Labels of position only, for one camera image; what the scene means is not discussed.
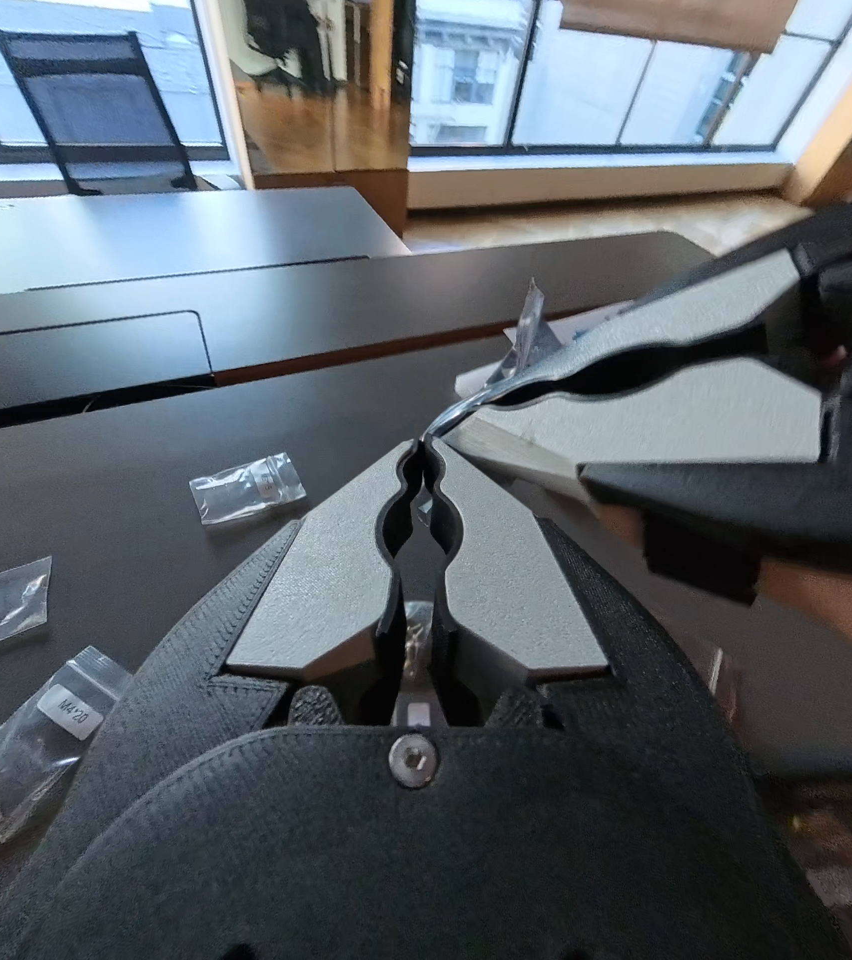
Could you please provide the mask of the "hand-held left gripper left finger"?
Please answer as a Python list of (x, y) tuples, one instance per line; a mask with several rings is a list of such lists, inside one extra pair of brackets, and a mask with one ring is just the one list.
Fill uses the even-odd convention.
[(400, 442), (310, 510), (225, 665), (231, 673), (313, 684), (402, 665), (396, 558), (412, 535), (418, 442)]

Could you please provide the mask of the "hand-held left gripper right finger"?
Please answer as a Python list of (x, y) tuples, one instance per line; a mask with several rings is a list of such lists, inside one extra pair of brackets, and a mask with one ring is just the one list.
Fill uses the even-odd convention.
[(479, 700), (599, 677), (609, 661), (544, 527), (444, 442), (428, 444), (430, 532), (444, 552), (441, 663)]

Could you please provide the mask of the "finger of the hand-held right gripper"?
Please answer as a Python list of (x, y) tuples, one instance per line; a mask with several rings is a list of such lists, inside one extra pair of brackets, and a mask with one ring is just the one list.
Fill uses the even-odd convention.
[(584, 325), (568, 342), (541, 323), (528, 365), (509, 377), (497, 371), (463, 402), (520, 404), (553, 392), (612, 396), (715, 359), (770, 354), (801, 328), (801, 283), (792, 254), (780, 249), (721, 265), (616, 313), (577, 316)]
[(696, 363), (610, 393), (576, 389), (552, 359), (450, 409), (425, 448), (589, 498), (593, 468), (816, 463), (824, 412), (820, 390), (758, 359)]

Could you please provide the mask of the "dark parts bag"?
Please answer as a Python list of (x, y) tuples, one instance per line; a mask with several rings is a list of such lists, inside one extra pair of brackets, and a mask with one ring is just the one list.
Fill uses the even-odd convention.
[[(519, 321), (511, 334), (509, 352), (497, 364), (476, 368), (456, 379), (460, 402), (479, 398), (493, 386), (514, 378), (560, 348), (560, 342), (544, 320), (544, 304), (544, 294), (535, 280), (531, 280)], [(446, 726), (451, 720), (482, 722), (490, 710), (489, 703), (479, 700), (444, 671), (449, 632), (434, 612), (432, 602), (409, 602), (405, 614), (405, 661), (391, 724), (431, 729)]]

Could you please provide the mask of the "dark grey desk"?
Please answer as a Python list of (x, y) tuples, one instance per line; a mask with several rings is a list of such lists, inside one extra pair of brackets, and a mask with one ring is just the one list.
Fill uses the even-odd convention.
[[(49, 639), (0, 654), (0, 715), (74, 646), (136, 668), (36, 849), (0, 866), (0, 958), (847, 957), (688, 660), (553, 521), (607, 673), (391, 724), (405, 606), (440, 616), (420, 445), (401, 667), (226, 667), (310, 510), (495, 345), (0, 429), (0, 562), (52, 556)], [(303, 499), (202, 524), (192, 479), (282, 452)]]
[(192, 311), (230, 386), (496, 336), (536, 281), (561, 319), (712, 259), (659, 231), (96, 283), (0, 295), (0, 334)]

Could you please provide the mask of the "light grey desk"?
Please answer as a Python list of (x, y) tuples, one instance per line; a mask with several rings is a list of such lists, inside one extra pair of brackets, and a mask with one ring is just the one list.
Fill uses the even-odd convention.
[(348, 186), (0, 198), (0, 295), (408, 254)]

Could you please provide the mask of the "scattered small clear zip bags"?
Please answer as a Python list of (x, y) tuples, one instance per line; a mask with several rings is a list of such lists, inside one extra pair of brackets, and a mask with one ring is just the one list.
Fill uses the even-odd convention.
[[(282, 452), (194, 478), (203, 525), (247, 520), (303, 499)], [(0, 642), (44, 626), (51, 558), (0, 571)], [(0, 844), (34, 816), (82, 758), (131, 675), (93, 646), (67, 659), (0, 724)]]

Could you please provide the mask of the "white foam tray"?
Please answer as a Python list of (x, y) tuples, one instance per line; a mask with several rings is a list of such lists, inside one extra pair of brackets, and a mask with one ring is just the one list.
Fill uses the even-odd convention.
[(534, 307), (500, 362), (456, 379), (464, 411), (443, 414), (430, 431), (497, 481), (636, 510), (634, 495), (581, 478), (599, 455), (584, 453), (585, 428), (570, 412), (548, 414), (544, 404), (560, 397), (562, 408), (573, 408), (645, 390), (683, 364), (672, 356), (683, 356), (684, 337), (662, 299), (574, 321), (579, 337), (564, 342)]

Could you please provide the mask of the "black office chair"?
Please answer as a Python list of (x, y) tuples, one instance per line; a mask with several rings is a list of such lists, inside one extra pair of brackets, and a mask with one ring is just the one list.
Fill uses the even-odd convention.
[(199, 190), (136, 33), (0, 29), (0, 54), (69, 194)]

